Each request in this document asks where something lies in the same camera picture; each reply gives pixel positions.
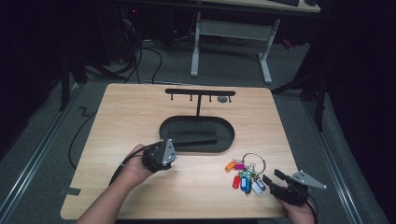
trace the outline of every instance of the desk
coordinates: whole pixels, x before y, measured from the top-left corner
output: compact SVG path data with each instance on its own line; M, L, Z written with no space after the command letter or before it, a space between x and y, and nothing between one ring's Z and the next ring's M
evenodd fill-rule
M240 218L283 217L280 204L269 193L248 196L233 189L236 171L226 173L232 159L247 152L261 155L267 163L265 174L275 168L285 174L296 172L282 123L271 92L264 88L200 87L110 84L92 125L71 188L78 196L67 195L61 216L77 219L107 187L120 162L138 143L160 140L159 128L174 115L195 115L197 99L189 95L170 95L167 88L235 91L231 103L202 99L201 115L227 119L235 130L231 147L221 153L181 153L172 168L151 176L131 191L119 218ZM251 160L262 165L254 156Z
M311 7L304 0L300 0L299 6L297 7L291 7L267 0L202 0L199 1L199 4L201 4L201 2L231 4L243 7L263 7L300 12L320 12L320 7L318 7L318 5ZM195 44L191 61L191 76L198 76L200 35L218 35L264 41L266 44L262 49L262 52L259 53L259 62L262 67L264 82L271 84L272 79L268 69L267 57L274 42L279 23L280 19L276 19L272 25L253 25L237 22L201 20L201 13L198 12L195 28Z

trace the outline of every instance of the orange key tag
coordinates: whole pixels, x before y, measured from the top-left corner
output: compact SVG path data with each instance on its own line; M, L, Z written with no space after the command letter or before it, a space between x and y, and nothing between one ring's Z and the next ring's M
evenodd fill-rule
M236 161L231 161L228 163L228 165L225 167L225 172L230 172L236 165Z

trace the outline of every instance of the black plate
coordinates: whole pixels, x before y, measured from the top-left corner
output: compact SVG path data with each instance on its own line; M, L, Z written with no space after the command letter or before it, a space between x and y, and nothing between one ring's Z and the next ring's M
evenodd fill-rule
M222 152L233 143L233 125L219 117L173 116L160 127L161 139L171 138L179 152Z

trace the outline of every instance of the human hand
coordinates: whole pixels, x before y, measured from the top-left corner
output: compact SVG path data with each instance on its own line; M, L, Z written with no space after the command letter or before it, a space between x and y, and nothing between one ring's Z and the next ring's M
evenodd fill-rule
M282 204L283 208L288 213L288 218L292 224L313 224L315 223L314 215L312 214L311 209L305 203L301 206L291 205L285 203L284 201L276 198L280 204Z
M137 145L126 157L130 156L142 147L142 144ZM132 190L137 185L145 182L145 180L153 174L143 165L142 155L143 151L137 153L136 156L132 157L126 164L124 164L119 176L116 178L116 181L121 182L121 184L127 189Z

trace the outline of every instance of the red key tag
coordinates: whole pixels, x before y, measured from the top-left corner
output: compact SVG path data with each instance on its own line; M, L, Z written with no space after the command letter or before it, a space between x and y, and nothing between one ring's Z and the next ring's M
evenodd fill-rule
M241 176L236 175L233 178L233 189L239 189L239 184L241 183Z
M230 161L228 165L225 167L225 172L230 172L236 165L236 161Z

